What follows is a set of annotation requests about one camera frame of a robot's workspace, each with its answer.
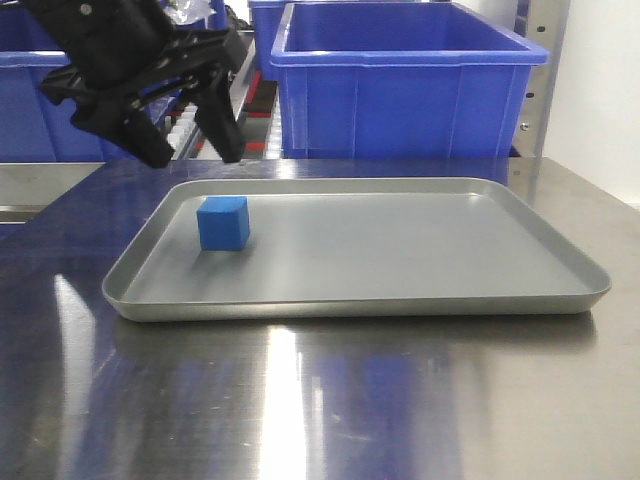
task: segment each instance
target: aluminum tray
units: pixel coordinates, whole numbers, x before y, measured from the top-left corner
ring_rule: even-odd
[[[200,250],[207,195],[247,195],[240,252]],[[202,180],[173,188],[103,283],[136,321],[578,313],[607,273],[500,184]]]

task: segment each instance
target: bin rim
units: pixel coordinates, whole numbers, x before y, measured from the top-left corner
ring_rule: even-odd
[[[287,0],[249,0],[249,8],[281,8]]]
[[[287,51],[291,19],[296,7],[305,5],[345,5],[348,3],[381,3],[375,1],[360,2],[292,2],[284,7],[284,12],[278,26],[276,38],[271,50],[271,64],[275,67],[311,67],[311,66],[463,66],[463,65],[541,65],[546,63],[549,52],[508,28],[496,26],[485,17],[473,10],[455,2],[443,2],[432,5],[442,5],[435,8],[456,8],[475,17],[490,26],[496,33],[506,37],[514,46],[522,50],[379,50],[379,51]]]

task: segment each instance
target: blue storage box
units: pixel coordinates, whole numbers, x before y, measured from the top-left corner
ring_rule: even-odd
[[[293,158],[506,158],[547,51],[453,3],[285,7],[272,50]]]
[[[271,48],[276,38],[278,25],[284,12],[286,0],[249,0],[254,26],[256,45],[256,66],[265,80],[275,80],[275,70],[271,66]]]
[[[75,103],[51,104],[38,84],[66,55],[22,8],[0,10],[0,162],[102,161],[131,154],[69,122]],[[164,116],[167,97],[147,108]]]
[[[209,17],[208,28],[213,30],[222,30],[228,27],[227,22],[227,10],[224,5],[224,0],[211,0],[211,8],[213,8],[216,13]]]

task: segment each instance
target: blue cube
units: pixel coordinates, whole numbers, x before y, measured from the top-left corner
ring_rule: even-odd
[[[249,239],[247,197],[207,197],[198,211],[203,250],[242,250]]]

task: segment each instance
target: metal table surface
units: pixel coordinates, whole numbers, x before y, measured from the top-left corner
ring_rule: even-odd
[[[640,214],[551,160],[511,187],[610,273],[576,316],[145,324],[100,283],[196,178],[419,162],[114,161],[0,243],[0,477],[640,478]]]

